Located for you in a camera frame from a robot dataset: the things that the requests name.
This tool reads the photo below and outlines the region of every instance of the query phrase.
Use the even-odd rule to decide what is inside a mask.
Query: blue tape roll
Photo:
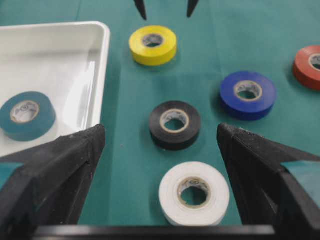
[[[238,93],[249,92],[252,99]],[[257,72],[238,71],[227,76],[220,86],[223,109],[240,120],[258,120],[272,109],[277,97],[274,84]]]
[[[36,91],[18,94],[0,109],[0,127],[16,141],[31,141],[44,135],[56,120],[49,98]]]

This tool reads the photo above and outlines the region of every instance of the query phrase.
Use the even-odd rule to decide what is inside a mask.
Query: green cloth
[[[291,161],[281,163],[320,208],[320,162]]]
[[[23,163],[19,162],[0,162],[0,191],[11,174],[22,165]]]
[[[80,224],[168,225],[159,184],[186,161],[210,164],[229,183],[216,140],[221,122],[320,155],[320,94],[301,86],[291,71],[299,49],[320,43],[318,0],[201,0],[191,18],[186,0],[144,2],[147,21],[133,0],[0,0],[2,26],[100,21],[111,30],[101,115],[106,147]],[[145,67],[132,60],[129,37],[147,25],[177,35],[170,63]],[[259,72],[274,82],[278,97],[268,116],[240,121],[221,109],[220,83],[235,71]],[[170,100],[193,105],[202,123],[195,144],[175,152],[156,147],[148,129],[152,110]],[[232,192],[221,224],[241,224]]]

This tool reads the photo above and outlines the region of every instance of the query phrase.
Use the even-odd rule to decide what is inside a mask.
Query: red tape roll
[[[302,85],[320,91],[320,45],[298,51],[292,71]]]

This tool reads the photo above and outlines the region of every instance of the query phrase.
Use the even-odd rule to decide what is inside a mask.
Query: white plastic tray
[[[49,97],[53,127],[20,142],[0,129],[0,156],[38,146],[100,122],[110,30],[100,22],[0,27],[0,107],[28,91]]]

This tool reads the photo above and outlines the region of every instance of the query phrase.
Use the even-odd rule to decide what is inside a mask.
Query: electrical tape roll
[[[11,139],[31,141],[44,135],[56,120],[49,98],[28,91],[9,99],[0,109],[0,128]]]
[[[320,45],[299,50],[292,71],[302,85],[320,91]]]
[[[181,197],[190,187],[201,189],[206,200],[188,205]],[[159,187],[159,200],[168,222],[174,226],[215,226],[224,218],[230,199],[228,184],[214,167],[202,162],[185,162],[169,170]]]
[[[170,130],[166,123],[179,120],[183,127]],[[157,106],[149,118],[149,130],[153,141],[167,150],[181,150],[191,146],[198,138],[201,119],[198,111],[182,101],[167,101]]]
[[[251,99],[239,93],[251,93]],[[227,76],[220,85],[222,108],[240,120],[258,120],[272,109],[277,90],[271,80],[257,72],[238,71]]]
[[[159,66],[176,55],[177,37],[164,26],[145,26],[131,35],[129,47],[137,63]]]

